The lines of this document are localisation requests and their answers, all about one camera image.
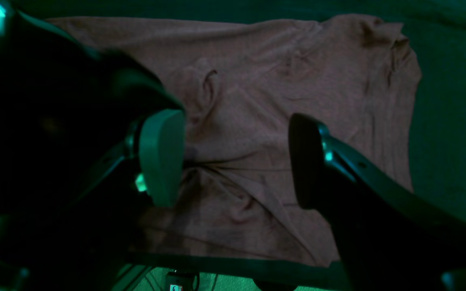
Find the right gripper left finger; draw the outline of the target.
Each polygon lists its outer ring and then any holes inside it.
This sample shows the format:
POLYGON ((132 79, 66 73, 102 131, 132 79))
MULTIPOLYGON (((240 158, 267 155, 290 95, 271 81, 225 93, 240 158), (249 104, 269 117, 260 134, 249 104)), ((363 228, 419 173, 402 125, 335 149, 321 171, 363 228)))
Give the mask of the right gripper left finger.
POLYGON ((149 206, 176 204, 182 177, 185 112, 105 111, 63 122, 56 153, 66 158, 66 183, 51 203, 51 221, 88 227, 130 224, 149 206))

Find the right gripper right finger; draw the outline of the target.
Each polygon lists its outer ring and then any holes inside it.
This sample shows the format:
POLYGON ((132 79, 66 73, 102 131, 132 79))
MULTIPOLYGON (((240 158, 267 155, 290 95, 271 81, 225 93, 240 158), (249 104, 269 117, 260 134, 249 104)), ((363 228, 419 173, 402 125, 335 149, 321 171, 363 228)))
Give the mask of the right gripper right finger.
POLYGON ((355 291, 466 291, 466 222, 412 194, 322 122, 293 114, 299 205, 330 224, 355 291))

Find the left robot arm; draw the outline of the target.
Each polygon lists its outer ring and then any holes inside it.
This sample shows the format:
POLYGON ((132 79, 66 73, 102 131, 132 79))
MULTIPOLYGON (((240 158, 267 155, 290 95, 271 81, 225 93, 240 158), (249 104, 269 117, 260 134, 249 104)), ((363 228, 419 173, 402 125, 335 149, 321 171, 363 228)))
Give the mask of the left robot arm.
POLYGON ((109 291, 140 213, 173 207, 183 105, 120 51, 0 0, 0 291, 109 291))

